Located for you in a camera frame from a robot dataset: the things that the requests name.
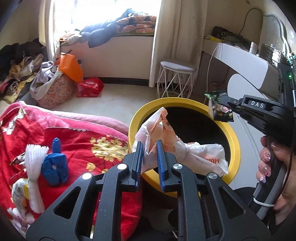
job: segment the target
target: yellow rim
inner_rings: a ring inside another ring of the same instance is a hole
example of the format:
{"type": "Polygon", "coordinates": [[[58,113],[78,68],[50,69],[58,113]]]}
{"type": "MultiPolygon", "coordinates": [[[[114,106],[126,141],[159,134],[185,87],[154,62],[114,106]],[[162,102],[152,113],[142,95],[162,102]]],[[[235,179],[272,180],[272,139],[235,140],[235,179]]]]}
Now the yellow rim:
{"type": "MultiPolygon", "coordinates": [[[[208,106],[201,104],[199,102],[196,102],[194,100],[190,99],[184,99],[184,98],[176,98],[176,97],[168,97],[168,98],[162,98],[157,99],[154,101],[151,101],[147,103],[146,105],[142,106],[136,114],[133,116],[129,130],[128,130],[128,145],[129,149],[131,150],[131,147],[135,141],[135,135],[137,131],[139,130],[142,122],[144,119],[150,115],[151,113],[158,110],[160,107],[170,107],[170,106],[176,106],[176,107],[185,107],[190,108],[193,110],[196,110],[206,116],[208,116],[208,106]]],[[[228,143],[230,147],[230,164],[228,168],[228,174],[223,176],[222,179],[224,182],[229,184],[237,174],[237,171],[239,169],[240,160],[241,160],[241,153],[240,153],[240,147],[239,147],[239,141],[237,139],[236,134],[234,133],[233,129],[228,123],[223,123],[220,121],[215,121],[215,123],[221,128],[221,130],[224,132],[228,143]]],[[[147,171],[142,174],[142,177],[155,189],[158,191],[161,191],[160,184],[159,184],[159,176],[158,173],[154,170],[147,171]]],[[[172,193],[166,193],[166,195],[177,197],[177,194],[172,193]]]]}

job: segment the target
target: hand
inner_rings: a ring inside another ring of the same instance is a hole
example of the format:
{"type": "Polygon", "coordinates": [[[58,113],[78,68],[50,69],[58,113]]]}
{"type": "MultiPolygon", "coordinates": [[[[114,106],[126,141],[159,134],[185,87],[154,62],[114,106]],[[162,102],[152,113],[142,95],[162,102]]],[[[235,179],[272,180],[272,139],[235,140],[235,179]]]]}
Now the hand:
{"type": "MultiPolygon", "coordinates": [[[[263,136],[261,138],[261,143],[264,146],[264,148],[260,151],[261,161],[259,162],[259,165],[258,165],[259,171],[257,172],[256,177],[258,181],[265,183],[266,182],[265,177],[269,177],[272,172],[270,168],[270,164],[268,163],[270,161],[271,155],[269,150],[266,147],[267,145],[266,136],[263,136]]],[[[275,142],[271,143],[271,147],[274,151],[275,156],[280,161],[284,162],[288,169],[289,162],[290,162],[291,149],[289,147],[286,147],[284,145],[281,145],[275,142]]],[[[288,214],[292,211],[293,207],[295,206],[295,203],[296,203],[296,157],[295,155],[293,155],[291,172],[290,172],[287,184],[274,206],[276,225],[280,224],[282,221],[284,221],[287,218],[288,214]]]]}

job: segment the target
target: orange bag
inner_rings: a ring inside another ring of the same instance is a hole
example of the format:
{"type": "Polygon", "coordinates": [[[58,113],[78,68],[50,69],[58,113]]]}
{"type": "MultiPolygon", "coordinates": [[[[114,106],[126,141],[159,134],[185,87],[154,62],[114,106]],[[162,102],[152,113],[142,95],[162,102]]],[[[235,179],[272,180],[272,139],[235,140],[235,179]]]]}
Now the orange bag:
{"type": "Polygon", "coordinates": [[[83,81],[82,69],[72,54],[61,55],[59,70],[77,83],[83,81]]]}

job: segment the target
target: stool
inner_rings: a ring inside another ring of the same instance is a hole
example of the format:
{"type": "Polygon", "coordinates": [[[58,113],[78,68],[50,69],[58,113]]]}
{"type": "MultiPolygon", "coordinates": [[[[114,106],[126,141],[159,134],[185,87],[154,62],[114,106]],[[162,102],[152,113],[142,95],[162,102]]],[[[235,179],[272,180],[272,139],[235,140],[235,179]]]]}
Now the stool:
{"type": "Polygon", "coordinates": [[[193,78],[192,75],[193,73],[197,70],[197,67],[194,64],[191,64],[185,60],[180,60],[180,59],[175,59],[175,58],[169,58],[169,59],[165,59],[164,61],[160,62],[160,70],[159,70],[159,74],[158,74],[158,79],[157,79],[157,98],[163,98],[165,93],[166,93],[166,97],[168,96],[168,93],[174,93],[177,94],[178,97],[183,98],[183,95],[185,92],[189,92],[186,98],[189,98],[191,93],[192,93],[192,89],[193,89],[193,78]],[[172,77],[171,80],[168,80],[168,71],[172,71],[174,72],[174,76],[172,77]],[[164,74],[165,79],[164,82],[161,82],[161,77],[164,74]],[[185,82],[185,84],[183,84],[183,81],[180,78],[180,74],[188,74],[189,77],[187,79],[187,81],[185,82]],[[178,83],[177,86],[174,88],[172,83],[174,81],[174,79],[176,78],[176,76],[178,76],[178,83]],[[160,84],[161,84],[161,88],[162,88],[162,96],[160,97],[160,84]]]}

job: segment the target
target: gray stool cushion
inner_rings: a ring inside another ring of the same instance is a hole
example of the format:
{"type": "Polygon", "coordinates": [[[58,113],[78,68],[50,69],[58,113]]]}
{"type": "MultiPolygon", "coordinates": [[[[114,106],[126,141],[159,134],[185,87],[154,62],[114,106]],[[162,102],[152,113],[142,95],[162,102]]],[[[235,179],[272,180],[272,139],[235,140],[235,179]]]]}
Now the gray stool cushion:
{"type": "Polygon", "coordinates": [[[192,74],[197,70],[197,67],[194,64],[175,58],[165,59],[164,61],[161,61],[160,64],[165,69],[184,74],[192,74]]]}

